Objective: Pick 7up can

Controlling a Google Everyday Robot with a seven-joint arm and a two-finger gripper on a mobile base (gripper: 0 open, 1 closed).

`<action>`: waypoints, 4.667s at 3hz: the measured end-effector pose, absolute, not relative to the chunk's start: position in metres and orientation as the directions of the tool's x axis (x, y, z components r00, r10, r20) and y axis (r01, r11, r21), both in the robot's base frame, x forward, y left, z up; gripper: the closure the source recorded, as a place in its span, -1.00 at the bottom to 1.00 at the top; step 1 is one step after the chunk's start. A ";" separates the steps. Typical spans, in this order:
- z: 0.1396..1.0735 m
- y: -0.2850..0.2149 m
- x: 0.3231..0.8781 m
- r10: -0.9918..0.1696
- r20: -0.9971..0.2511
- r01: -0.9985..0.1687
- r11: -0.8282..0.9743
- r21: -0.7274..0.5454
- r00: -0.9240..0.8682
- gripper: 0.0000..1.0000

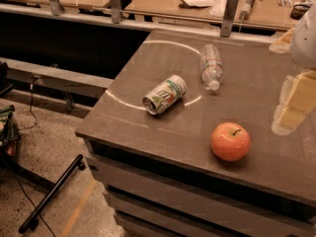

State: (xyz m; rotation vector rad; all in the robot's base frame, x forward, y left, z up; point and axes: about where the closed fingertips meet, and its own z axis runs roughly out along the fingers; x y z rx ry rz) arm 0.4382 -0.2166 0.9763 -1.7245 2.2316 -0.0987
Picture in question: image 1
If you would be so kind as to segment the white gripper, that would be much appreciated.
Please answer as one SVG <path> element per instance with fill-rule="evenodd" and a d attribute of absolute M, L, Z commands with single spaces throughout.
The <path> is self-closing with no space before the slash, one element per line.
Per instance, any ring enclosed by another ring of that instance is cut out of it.
<path fill-rule="evenodd" d="M 295 77 L 287 76 L 282 84 L 272 131 L 277 135 L 289 135 L 316 108 L 316 5 L 310 7 L 294 29 L 273 42 L 269 51 L 291 51 L 291 57 L 297 65 L 313 69 Z"/>

